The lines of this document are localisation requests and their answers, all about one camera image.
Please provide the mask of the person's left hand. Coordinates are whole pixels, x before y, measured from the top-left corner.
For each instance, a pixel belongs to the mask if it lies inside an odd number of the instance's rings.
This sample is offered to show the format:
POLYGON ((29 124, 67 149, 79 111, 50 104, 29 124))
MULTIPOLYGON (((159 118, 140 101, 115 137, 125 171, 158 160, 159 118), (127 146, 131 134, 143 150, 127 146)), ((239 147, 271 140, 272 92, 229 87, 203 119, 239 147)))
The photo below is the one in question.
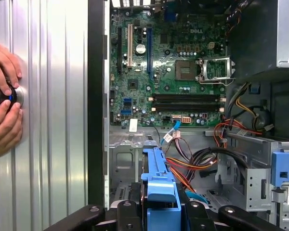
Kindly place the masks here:
POLYGON ((17 57, 9 50, 0 45, 0 90, 6 95, 11 95, 12 91, 8 82, 18 88, 18 80, 22 78, 22 70, 17 57))

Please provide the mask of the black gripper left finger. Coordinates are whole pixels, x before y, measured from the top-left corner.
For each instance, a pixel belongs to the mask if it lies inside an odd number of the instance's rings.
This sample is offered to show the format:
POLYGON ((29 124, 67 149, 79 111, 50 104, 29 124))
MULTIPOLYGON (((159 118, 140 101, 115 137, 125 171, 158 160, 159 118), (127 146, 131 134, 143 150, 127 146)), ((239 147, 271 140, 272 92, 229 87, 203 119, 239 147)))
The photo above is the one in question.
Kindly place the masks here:
POLYGON ((141 184, 132 183, 127 200, 117 200, 109 209, 86 205, 46 228, 47 231, 142 231, 141 184))

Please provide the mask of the person's right hand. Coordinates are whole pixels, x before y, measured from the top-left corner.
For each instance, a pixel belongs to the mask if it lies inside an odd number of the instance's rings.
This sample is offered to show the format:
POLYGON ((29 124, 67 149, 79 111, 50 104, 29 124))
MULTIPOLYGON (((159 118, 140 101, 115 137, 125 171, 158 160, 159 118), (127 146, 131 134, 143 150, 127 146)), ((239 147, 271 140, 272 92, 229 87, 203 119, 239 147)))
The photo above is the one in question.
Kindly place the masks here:
POLYGON ((0 104, 0 157, 11 150, 22 137, 23 111, 19 103, 9 100, 0 104))

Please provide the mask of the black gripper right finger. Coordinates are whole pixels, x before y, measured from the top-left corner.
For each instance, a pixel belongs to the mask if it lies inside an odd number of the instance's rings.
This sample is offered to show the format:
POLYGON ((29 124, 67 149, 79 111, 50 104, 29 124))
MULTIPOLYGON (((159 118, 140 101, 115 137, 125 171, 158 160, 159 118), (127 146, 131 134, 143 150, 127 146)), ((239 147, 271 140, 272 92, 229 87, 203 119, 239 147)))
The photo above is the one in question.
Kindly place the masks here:
POLYGON ((183 231, 281 231, 274 224, 234 205, 213 212, 202 202, 191 202, 181 186, 177 187, 182 207, 183 231))

